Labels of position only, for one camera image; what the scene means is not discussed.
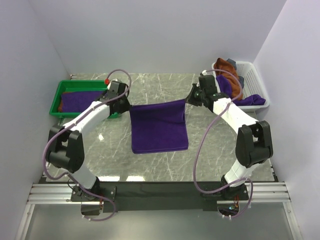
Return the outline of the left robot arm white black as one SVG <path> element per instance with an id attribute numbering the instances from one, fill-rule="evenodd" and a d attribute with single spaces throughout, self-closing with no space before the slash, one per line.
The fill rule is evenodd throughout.
<path id="1" fill-rule="evenodd" d="M 83 138 L 109 116 L 115 113 L 122 114 L 130 109 L 128 101 L 130 87 L 130 83 L 112 80 L 107 89 L 79 116 L 62 126 L 55 125 L 50 129 L 48 142 L 42 154 L 42 164 L 45 167 L 46 163 L 50 163 L 65 172 L 54 177 L 45 170 L 49 179 L 59 180 L 63 176 L 68 176 L 89 201 L 103 197 L 99 178 L 84 164 Z"/>

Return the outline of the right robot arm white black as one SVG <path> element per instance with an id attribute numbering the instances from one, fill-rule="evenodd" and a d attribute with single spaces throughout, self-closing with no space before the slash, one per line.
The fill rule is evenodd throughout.
<path id="1" fill-rule="evenodd" d="M 226 200 L 231 200 L 238 193 L 238 188 L 249 180 L 252 172 L 273 156 L 271 128 L 268 122 L 258 121 L 249 116 L 232 99 L 223 92 L 218 92 L 215 77 L 201 74 L 198 83 L 186 98 L 193 106 L 205 106 L 216 114 L 215 123 L 223 119 L 236 133 L 236 160 L 230 170 L 222 177 L 223 185 L 215 190 L 201 189 L 197 182 L 196 172 L 192 172 L 195 188 L 202 194 L 220 192 Z"/>

